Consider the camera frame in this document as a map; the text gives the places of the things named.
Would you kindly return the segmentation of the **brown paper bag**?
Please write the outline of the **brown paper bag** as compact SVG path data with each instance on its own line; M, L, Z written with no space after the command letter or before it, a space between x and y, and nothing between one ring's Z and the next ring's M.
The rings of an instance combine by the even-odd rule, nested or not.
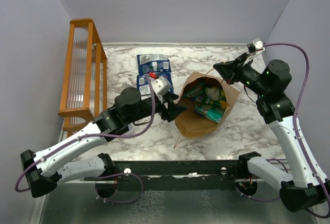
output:
M192 90L199 83L208 83L213 87L223 88L227 107L219 123L215 123L196 113L195 106L198 105L198 102L184 96L184 94ZM187 107L187 110L175 119L175 124L180 132L180 136L186 139L196 139L216 131L231 113L239 94L240 92L238 90L228 85L219 77L210 76L209 73L193 72L186 79L178 100L179 104Z

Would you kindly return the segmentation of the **blue snack bag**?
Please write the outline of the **blue snack bag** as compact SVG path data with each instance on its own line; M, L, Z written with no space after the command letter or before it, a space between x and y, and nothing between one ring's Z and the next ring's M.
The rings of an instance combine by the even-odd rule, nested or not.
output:
M162 76L165 79L168 80L168 82L173 85L172 83L172 76L171 73L155 73L155 75L157 76ZM140 91L141 95L150 95L150 87L148 85L148 82L145 78L144 75L137 75L137 79L136 79L136 84L137 84L137 89ZM170 92L174 92L174 87L171 86L170 88Z
M171 73L170 60L163 54L137 55L138 73Z

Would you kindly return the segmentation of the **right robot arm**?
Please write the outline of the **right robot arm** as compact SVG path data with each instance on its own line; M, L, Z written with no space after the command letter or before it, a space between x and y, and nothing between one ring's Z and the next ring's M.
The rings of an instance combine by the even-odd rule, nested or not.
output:
M284 93L292 79L289 65L275 59L259 73L252 68L248 57L243 53L233 61L216 63L213 68L227 84L241 82L258 96L257 110L278 139L291 173L251 152L239 157L238 175L242 178L256 175L263 179L293 213L324 203L329 196L329 178L311 154L299 120L294 117L295 106Z

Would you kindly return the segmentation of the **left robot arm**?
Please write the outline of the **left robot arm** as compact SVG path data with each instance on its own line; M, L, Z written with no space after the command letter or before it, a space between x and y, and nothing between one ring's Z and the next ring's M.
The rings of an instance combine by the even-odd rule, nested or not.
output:
M96 158L75 162L74 159L92 148L104 145L116 138L127 139L142 135L141 131L129 135L129 124L159 114L171 122L187 107L176 104L178 95L163 95L142 99L136 88L125 88L114 100L114 105L103 111L80 131L64 141L42 151L26 150L21 153L24 169L20 180L26 179L27 191L34 198L53 191L59 184L80 178L110 179L117 172L110 155L101 153Z

